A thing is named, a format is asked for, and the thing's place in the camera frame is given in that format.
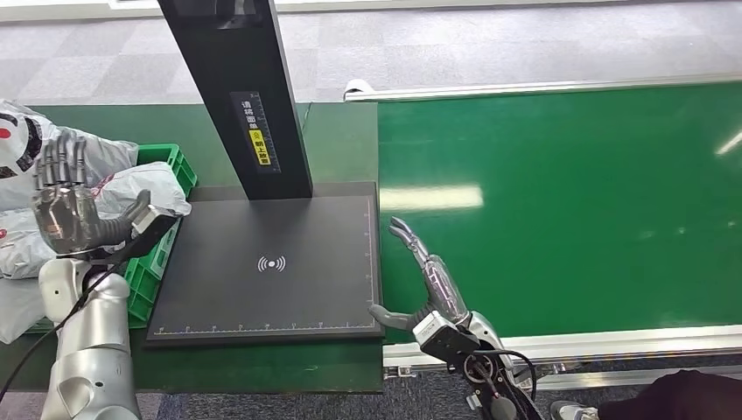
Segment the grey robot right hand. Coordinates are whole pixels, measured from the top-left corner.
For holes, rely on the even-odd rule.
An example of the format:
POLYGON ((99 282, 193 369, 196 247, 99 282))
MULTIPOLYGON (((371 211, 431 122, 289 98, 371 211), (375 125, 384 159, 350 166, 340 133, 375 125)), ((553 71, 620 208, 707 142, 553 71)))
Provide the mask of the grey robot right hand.
POLYGON ((368 311, 383 326, 412 332, 428 314, 437 311, 454 325, 461 325, 470 318, 458 286, 439 255, 431 253, 412 228, 401 218, 390 218, 388 231, 400 239, 414 256, 427 290, 425 304, 414 313, 392 312, 379 304, 372 304, 368 311))

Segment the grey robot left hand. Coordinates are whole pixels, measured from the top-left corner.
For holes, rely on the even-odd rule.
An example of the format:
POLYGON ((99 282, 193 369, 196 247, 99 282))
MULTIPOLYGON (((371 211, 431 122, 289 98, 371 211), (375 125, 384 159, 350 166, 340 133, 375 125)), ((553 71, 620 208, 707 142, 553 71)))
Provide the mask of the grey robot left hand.
POLYGON ((61 134, 42 146, 35 164, 32 209, 42 238, 59 256, 126 242, 151 204, 151 192, 142 190, 123 213, 101 218, 87 186, 85 149, 85 141, 61 134))

